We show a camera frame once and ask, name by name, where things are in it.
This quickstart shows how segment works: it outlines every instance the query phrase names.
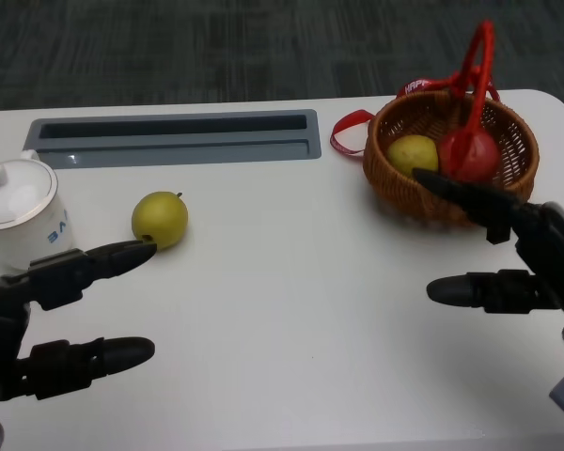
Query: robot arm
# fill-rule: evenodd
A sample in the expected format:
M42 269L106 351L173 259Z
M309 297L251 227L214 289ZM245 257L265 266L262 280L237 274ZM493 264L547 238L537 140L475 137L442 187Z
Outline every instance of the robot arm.
M94 379L132 368L154 354L140 337L99 338L83 345L66 340L37 345L18 360L32 301L43 310L74 303L95 280L132 270L156 253L156 245L126 241L88 252L79 249L31 263L29 271L0 277L0 401L35 395L55 397L90 386ZM2 443L0 427L0 446Z
M554 202L526 203L514 194L453 181L424 169L415 169L414 177L432 193L459 205L472 222L485 227L491 244L508 241L513 230L518 236L516 252L534 273L501 270L438 279L427 287L433 301L482 307L487 313L564 311L564 209Z

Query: floor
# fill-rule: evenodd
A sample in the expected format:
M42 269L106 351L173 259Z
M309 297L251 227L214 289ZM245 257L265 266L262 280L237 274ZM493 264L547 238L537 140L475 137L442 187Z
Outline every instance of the floor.
M497 86L564 101L564 0L0 0L0 109L393 94L483 18Z

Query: white teapot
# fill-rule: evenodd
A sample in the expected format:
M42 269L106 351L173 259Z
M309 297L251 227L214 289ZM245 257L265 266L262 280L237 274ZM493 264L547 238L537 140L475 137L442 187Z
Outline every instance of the white teapot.
M0 163L0 259L26 270L29 263L72 248L70 217L57 195L55 171L24 150Z

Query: pear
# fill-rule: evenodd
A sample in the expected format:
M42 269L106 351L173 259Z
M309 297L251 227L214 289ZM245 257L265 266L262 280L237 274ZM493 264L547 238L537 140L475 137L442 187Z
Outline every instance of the pear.
M393 142L386 151L386 158L395 169L410 179L415 167L430 171L439 169L439 157L434 141L419 134L409 134Z
M152 193L133 209L132 232L142 241L153 241L157 251L173 246L183 237L188 225L188 209L181 193Z

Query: gray slot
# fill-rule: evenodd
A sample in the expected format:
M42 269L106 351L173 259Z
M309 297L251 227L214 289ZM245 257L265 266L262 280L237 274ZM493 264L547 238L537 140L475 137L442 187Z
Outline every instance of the gray slot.
M320 158L314 110L38 119L24 148L54 169Z

